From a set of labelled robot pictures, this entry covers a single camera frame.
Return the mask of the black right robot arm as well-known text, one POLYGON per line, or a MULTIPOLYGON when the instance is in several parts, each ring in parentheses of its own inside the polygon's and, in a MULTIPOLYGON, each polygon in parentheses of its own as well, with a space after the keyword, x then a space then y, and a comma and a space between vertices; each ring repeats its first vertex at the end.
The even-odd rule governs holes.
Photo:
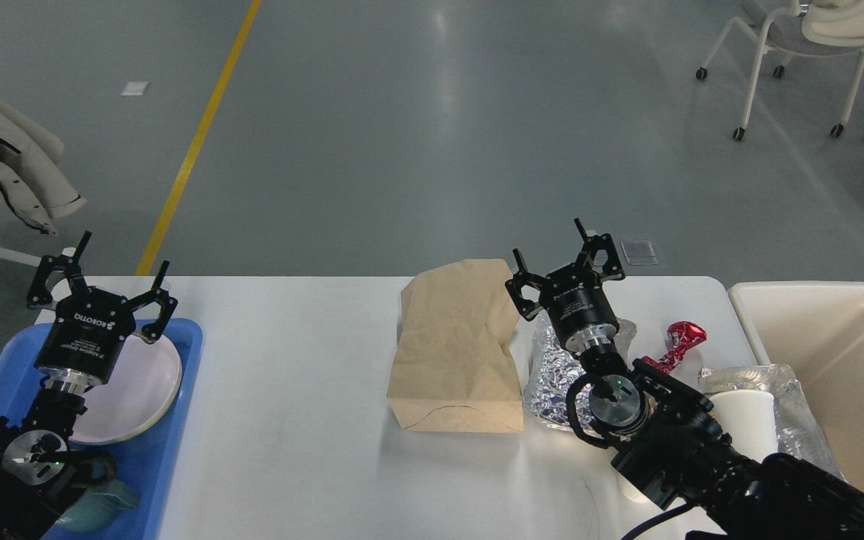
POLYGON ((615 455, 611 466, 659 508, 626 533, 635 539, 700 507, 720 533, 687 539, 864 539, 864 493, 814 464, 774 452, 740 454, 711 415, 713 403, 645 358, 627 362, 606 281, 626 276, 611 235, 574 224, 582 247, 572 263, 532 273, 518 249, 506 289, 519 315, 545 312, 559 345, 582 373, 563 399, 572 433, 615 455))

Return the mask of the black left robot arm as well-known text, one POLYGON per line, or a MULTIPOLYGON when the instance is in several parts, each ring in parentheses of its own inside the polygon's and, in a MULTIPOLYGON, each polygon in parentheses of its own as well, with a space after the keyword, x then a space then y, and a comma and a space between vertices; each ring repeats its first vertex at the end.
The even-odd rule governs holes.
POLYGON ((87 490, 117 478, 108 451, 69 445, 85 393, 110 381, 130 336, 157 342, 177 308, 164 288, 168 260, 133 298, 90 286, 80 263, 90 237, 73 255, 42 256, 28 288, 28 307, 55 320, 34 362, 43 379, 28 412, 16 426, 0 416, 0 539, 44 537, 87 490))

